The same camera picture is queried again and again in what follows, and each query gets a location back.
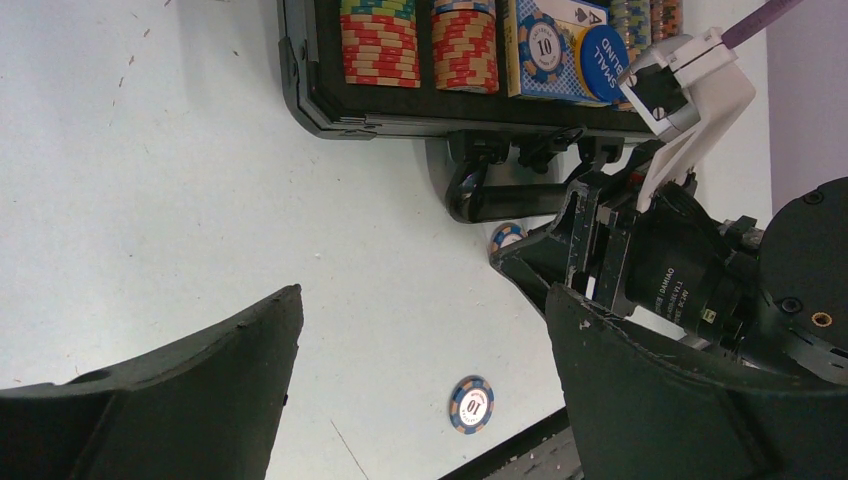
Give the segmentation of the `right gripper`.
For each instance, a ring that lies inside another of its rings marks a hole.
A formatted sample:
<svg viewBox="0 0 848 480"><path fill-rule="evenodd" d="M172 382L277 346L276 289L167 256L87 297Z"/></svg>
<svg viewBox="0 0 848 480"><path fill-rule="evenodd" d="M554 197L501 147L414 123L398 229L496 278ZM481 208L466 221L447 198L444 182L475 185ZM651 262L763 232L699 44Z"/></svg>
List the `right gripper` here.
<svg viewBox="0 0 848 480"><path fill-rule="evenodd" d="M557 284L617 317L643 308L732 359L847 381L847 182L827 182L754 218L713 220L696 178L667 183L647 212L636 200L656 142L615 174L582 161L560 212L490 254L535 307Z"/></svg>

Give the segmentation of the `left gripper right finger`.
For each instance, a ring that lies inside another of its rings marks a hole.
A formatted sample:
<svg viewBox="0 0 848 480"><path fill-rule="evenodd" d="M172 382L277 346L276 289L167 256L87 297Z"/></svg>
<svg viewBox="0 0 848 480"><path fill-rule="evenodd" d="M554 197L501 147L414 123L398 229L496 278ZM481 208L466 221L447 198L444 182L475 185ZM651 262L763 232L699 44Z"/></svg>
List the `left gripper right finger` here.
<svg viewBox="0 0 848 480"><path fill-rule="evenodd" d="M590 479L843 479L847 391L733 363L561 284L545 321Z"/></svg>

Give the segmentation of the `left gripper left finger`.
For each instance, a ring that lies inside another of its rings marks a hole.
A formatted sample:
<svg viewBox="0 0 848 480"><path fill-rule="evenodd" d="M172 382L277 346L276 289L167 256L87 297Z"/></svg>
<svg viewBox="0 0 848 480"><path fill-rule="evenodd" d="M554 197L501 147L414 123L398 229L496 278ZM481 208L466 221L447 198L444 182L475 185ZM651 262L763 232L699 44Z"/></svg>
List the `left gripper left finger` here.
<svg viewBox="0 0 848 480"><path fill-rule="evenodd" d="M68 383L1 393L5 479L262 479L304 324L291 285Z"/></svg>

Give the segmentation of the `blue round button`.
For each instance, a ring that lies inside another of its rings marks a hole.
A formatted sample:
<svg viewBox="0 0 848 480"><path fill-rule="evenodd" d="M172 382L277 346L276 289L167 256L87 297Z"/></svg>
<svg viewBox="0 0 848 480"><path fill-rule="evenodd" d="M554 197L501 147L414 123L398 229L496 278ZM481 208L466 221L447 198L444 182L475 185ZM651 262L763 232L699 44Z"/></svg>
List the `blue round button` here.
<svg viewBox="0 0 848 480"><path fill-rule="evenodd" d="M583 30L575 60L579 78L592 97L605 103L623 97L618 79L630 61L626 44L613 27L596 25Z"/></svg>

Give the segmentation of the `black poker set case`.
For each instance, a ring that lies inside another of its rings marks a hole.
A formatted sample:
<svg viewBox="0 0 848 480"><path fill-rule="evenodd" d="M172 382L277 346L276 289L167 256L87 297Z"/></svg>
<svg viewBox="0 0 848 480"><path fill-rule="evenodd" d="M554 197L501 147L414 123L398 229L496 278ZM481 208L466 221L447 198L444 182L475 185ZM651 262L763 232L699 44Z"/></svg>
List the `black poker set case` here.
<svg viewBox="0 0 848 480"><path fill-rule="evenodd" d="M483 223L551 215L567 186L492 186L491 165L511 147L520 163L544 172L548 163L577 146L590 166L618 158L626 144L651 142L635 113L439 90L435 85L430 7L416 5L421 84L417 88L348 84L343 75L340 7L335 1L281 1L277 5L282 91L292 116L324 139L446 138L453 175L444 189L450 215Z"/></svg>

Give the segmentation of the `orange round button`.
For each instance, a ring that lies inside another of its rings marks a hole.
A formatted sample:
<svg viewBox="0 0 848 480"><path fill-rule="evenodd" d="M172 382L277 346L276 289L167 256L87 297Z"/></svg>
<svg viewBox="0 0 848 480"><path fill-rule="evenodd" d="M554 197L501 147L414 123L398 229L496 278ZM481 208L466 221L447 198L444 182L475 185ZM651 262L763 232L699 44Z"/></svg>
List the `orange round button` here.
<svg viewBox="0 0 848 480"><path fill-rule="evenodd" d="M603 32L601 27L593 27L580 33L575 47L575 64L586 94L596 101L608 103L609 81L606 75L609 67L600 45Z"/></svg>

